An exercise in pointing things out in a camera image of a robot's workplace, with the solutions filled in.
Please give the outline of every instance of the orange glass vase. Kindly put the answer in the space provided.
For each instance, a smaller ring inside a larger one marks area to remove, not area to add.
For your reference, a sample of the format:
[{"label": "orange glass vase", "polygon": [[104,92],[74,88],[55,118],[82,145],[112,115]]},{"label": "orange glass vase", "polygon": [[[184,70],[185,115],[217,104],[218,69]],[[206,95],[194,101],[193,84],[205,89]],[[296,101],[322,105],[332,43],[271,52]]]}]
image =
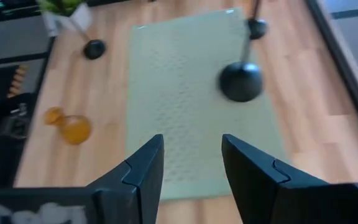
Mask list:
[{"label": "orange glass vase", "polygon": [[50,108],[45,113],[45,124],[55,125],[63,139],[72,145],[86,141],[91,134],[91,123],[80,115],[66,116],[59,107]]}]

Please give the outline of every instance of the green plant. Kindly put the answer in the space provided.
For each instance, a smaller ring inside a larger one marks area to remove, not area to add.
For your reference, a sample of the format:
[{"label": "green plant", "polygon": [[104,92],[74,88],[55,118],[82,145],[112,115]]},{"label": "green plant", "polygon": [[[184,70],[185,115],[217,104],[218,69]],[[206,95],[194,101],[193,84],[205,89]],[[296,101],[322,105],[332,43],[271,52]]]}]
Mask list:
[{"label": "green plant", "polygon": [[62,0],[63,7],[66,9],[66,15],[63,15],[62,11],[59,10],[57,5],[52,0],[38,0],[41,10],[52,12],[61,16],[70,16],[75,9],[83,3],[83,0]]}]

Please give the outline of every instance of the wooden floor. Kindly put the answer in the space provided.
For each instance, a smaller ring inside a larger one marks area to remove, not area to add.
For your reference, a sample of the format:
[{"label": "wooden floor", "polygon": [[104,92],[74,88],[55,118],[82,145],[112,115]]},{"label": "wooden floor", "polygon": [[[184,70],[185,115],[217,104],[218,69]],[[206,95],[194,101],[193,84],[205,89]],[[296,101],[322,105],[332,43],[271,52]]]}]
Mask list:
[{"label": "wooden floor", "polygon": [[[248,10],[250,0],[157,0],[153,3],[133,0],[93,9],[94,15],[98,18],[97,26],[99,28],[97,32],[91,30],[89,34],[107,36],[108,33],[111,38],[108,47],[111,48],[112,53],[108,55],[108,59],[95,61],[89,69],[91,72],[104,73],[114,70],[114,76],[108,78],[109,88],[106,87],[106,91],[114,96],[109,100],[115,103],[102,107],[109,110],[109,119],[115,121],[113,126],[108,127],[109,134],[112,136],[109,141],[113,141],[111,144],[114,147],[120,150],[124,149],[125,119],[123,117],[125,116],[126,58],[130,26],[203,14],[211,10],[229,7],[242,7],[244,10]],[[255,43],[255,48],[289,157],[292,158],[297,168],[328,182],[358,182],[357,113],[304,0],[265,0],[262,4],[261,16],[269,23],[270,30],[262,40]],[[64,49],[69,49],[70,45],[71,47],[78,46],[80,43],[79,37],[73,35],[58,38],[48,66],[48,77],[46,77],[41,92],[42,94],[48,88],[57,88],[56,92],[51,95],[41,95],[42,101],[49,100],[55,104],[40,105],[38,107],[40,117],[42,110],[46,110],[49,106],[56,106],[56,97],[59,97],[59,102],[70,103],[71,106],[67,107],[68,114],[70,114],[71,108],[80,107],[76,106],[80,103],[80,98],[75,101],[68,101],[69,98],[61,99],[60,95],[66,91],[65,87],[58,82],[59,71],[68,70],[72,73],[81,73],[81,69],[87,69],[87,65],[77,65],[78,61],[73,60],[74,57],[80,57],[79,53],[77,53],[78,55],[69,55],[69,57],[62,56]],[[64,65],[65,61],[74,63],[75,67],[69,68]],[[51,81],[50,77],[53,77],[53,74],[55,74],[56,82]],[[66,94],[75,96],[81,94],[82,90],[67,91]],[[27,147],[30,150],[31,147],[37,147],[39,144],[37,138],[34,138]],[[41,183],[42,175],[47,178],[46,171],[41,175],[32,173],[31,167],[43,166],[39,162],[31,162],[37,160],[34,155],[29,153],[24,158],[29,161],[29,165],[28,169],[22,170],[22,172],[33,179],[23,178],[22,185],[26,185],[26,181],[29,184],[31,182],[38,184],[37,181]],[[120,161],[121,156],[122,154],[116,156],[116,160]],[[86,166],[84,166],[83,172],[89,172]],[[59,178],[62,181],[66,180],[64,171]],[[232,197],[222,197],[208,200],[164,202],[158,212],[158,223],[242,222]]]}]

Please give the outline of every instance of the black lamp base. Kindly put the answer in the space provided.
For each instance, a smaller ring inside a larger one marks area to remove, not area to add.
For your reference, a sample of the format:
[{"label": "black lamp base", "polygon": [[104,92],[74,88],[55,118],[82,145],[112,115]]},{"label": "black lamp base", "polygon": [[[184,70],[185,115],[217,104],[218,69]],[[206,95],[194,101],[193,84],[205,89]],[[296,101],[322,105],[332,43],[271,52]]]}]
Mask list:
[{"label": "black lamp base", "polygon": [[102,40],[89,41],[83,50],[83,53],[87,59],[94,60],[99,58],[106,51],[106,45]]},{"label": "black lamp base", "polygon": [[250,39],[256,40],[263,37],[267,32],[267,23],[262,19],[248,19],[247,25],[251,32]]},{"label": "black lamp base", "polygon": [[219,87],[230,100],[247,102],[263,91],[262,74],[253,63],[235,62],[221,72]]}]

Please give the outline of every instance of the light green rug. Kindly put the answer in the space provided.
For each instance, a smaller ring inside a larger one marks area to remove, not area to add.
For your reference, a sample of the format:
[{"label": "light green rug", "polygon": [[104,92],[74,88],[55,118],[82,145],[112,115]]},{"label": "light green rug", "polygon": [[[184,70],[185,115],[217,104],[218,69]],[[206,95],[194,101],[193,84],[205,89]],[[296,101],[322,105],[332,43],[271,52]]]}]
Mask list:
[{"label": "light green rug", "polygon": [[228,9],[132,29],[126,156],[163,134],[162,200],[231,193],[224,133],[285,161],[267,95],[235,103],[216,86],[221,69],[240,58],[242,18],[240,9]]}]

